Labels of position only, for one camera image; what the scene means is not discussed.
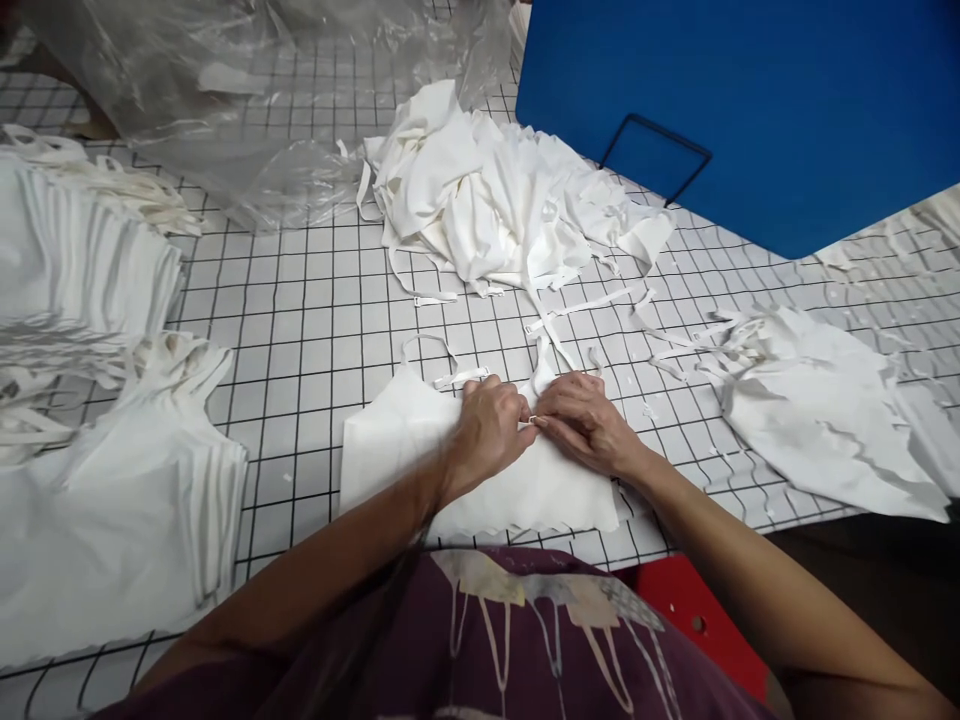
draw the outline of purple shirt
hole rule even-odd
[[[243,654],[96,717],[313,717],[382,598],[324,623],[293,662]],[[774,719],[619,580],[529,548],[422,555],[353,686],[355,717]]]

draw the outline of forearm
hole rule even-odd
[[[775,671],[906,688],[928,683],[850,608],[652,451],[630,482],[648,499],[724,609]]]
[[[295,651],[291,638],[408,547],[436,509],[445,472],[428,461],[285,552],[180,638],[136,690],[238,649]]]

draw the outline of table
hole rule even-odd
[[[486,110],[513,119],[514,82],[501,86]],[[76,93],[31,75],[0,75],[0,120],[57,134],[82,104]],[[338,509],[344,419],[363,408],[389,381],[399,346],[417,332],[445,335],[465,366],[485,365],[510,381],[530,376],[536,349],[523,325],[536,319],[523,292],[461,297],[457,303],[416,308],[387,269],[381,228],[356,211],[325,226],[256,237],[212,207],[206,194],[169,176],[119,143],[90,143],[96,153],[152,169],[174,182],[209,227],[199,239],[174,238],[189,258],[187,283],[171,328],[237,348],[234,365],[214,391],[211,420],[250,451],[237,583],[321,528]],[[659,205],[662,198],[620,179],[631,197]],[[717,307],[750,310],[780,303],[812,312],[884,352],[900,352],[902,382],[929,382],[960,427],[960,258],[940,235],[898,228],[898,255],[879,228],[860,233],[845,249],[857,269],[847,276],[817,260],[784,260],[685,209],[678,230],[653,272],[660,325],[692,333],[709,324]],[[619,278],[596,264],[560,293],[543,293],[547,309],[601,297],[637,282],[628,256],[617,258]],[[418,288],[463,284],[438,273],[422,256],[398,256]],[[631,320],[628,297],[614,305],[558,318],[568,351],[587,363],[602,346],[608,394],[641,439],[663,453],[716,502],[760,532],[782,530],[855,513],[852,508],[790,487],[762,458],[742,447],[721,417],[716,393],[698,373],[679,382],[644,361],[659,341]],[[412,364],[426,379],[450,372],[439,343],[414,345]],[[692,370],[692,358],[680,358]],[[67,383],[87,402],[61,420],[90,422],[115,394],[89,383]],[[524,533],[460,538],[457,543],[508,543],[565,550],[606,570],[646,562],[672,550],[642,500],[618,492],[625,521],[616,532]],[[133,641],[0,671],[0,716],[63,717],[120,699],[169,647],[175,636],[151,633]]]

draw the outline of hand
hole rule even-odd
[[[533,422],[569,457],[603,475],[633,479],[651,450],[607,399],[603,380],[580,372],[554,380]]]
[[[511,465],[536,440],[539,430],[529,422],[530,406],[513,383],[491,375],[483,383],[463,386],[460,422],[444,449],[447,477],[443,504],[447,505]]]

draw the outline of black metal wire frame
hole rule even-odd
[[[680,186],[679,190],[677,190],[673,195],[664,201],[663,206],[669,207],[671,204],[677,201],[677,198],[680,197],[684,190],[690,187],[690,183],[697,179],[697,176],[703,172],[703,169],[707,166],[707,163],[713,160],[713,153],[707,150],[705,147],[687,140],[682,135],[677,135],[672,130],[668,130],[667,128],[663,127],[663,125],[658,125],[657,123],[653,122],[653,120],[648,120],[647,118],[643,117],[643,115],[629,113],[623,119],[623,122],[620,123],[620,127],[617,129],[617,134],[613,136],[613,140],[611,141],[609,147],[607,147],[607,151],[603,154],[603,160],[600,161],[601,170],[606,167],[607,160],[610,158],[610,153],[612,153],[613,148],[616,147],[617,141],[620,139],[620,135],[623,133],[623,129],[627,126],[627,123],[631,122],[635,122],[638,125],[643,125],[644,127],[663,135],[665,138],[673,140],[675,143],[683,145],[685,148],[693,150],[698,155],[703,156],[703,162],[700,163],[700,166],[693,171],[693,174],[686,179],[686,181]]]

